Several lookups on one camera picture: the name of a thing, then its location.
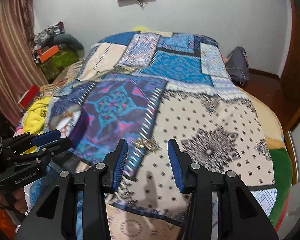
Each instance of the hand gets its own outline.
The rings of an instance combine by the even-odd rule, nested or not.
[[[26,194],[23,188],[20,188],[12,193],[12,195],[17,200],[14,204],[15,209],[19,210],[20,213],[24,214],[28,210],[28,205],[26,202]]]

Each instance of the blanket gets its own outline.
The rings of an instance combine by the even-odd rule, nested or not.
[[[174,182],[167,142],[175,138],[210,171],[234,170],[260,203],[258,193],[267,194],[273,202],[264,208],[269,216],[277,194],[272,157],[257,111],[231,82],[215,40],[187,33],[109,36],[92,47],[77,77],[55,93],[44,130],[73,105],[89,115],[88,128],[72,149],[84,163],[101,162],[120,138],[128,141],[124,176],[118,192],[108,195],[109,205],[181,225],[190,196],[180,194]],[[58,174],[62,167],[49,170]],[[48,184],[33,184],[32,204]]]

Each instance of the gray bag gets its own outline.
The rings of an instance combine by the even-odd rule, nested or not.
[[[234,83],[244,86],[249,81],[249,62],[243,47],[236,47],[228,56],[226,70]]]

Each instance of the wooden floor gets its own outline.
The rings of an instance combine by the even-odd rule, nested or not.
[[[285,127],[300,106],[300,101],[286,98],[278,80],[250,73],[250,82],[242,87],[260,101],[265,103]]]

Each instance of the patchwork blanket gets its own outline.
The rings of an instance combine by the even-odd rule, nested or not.
[[[270,214],[276,190],[265,136],[247,94],[231,82],[215,40],[160,32],[101,40],[76,78],[51,99],[44,130],[68,136],[80,111],[87,112],[89,125],[72,151],[83,163],[102,162],[120,138],[128,141],[121,185],[107,196],[111,206],[181,225],[190,196],[174,182],[167,142],[175,138],[210,171],[235,171],[261,204],[268,199],[264,210]],[[51,169],[58,174],[62,167]],[[47,178],[44,185],[33,184],[32,203]]]

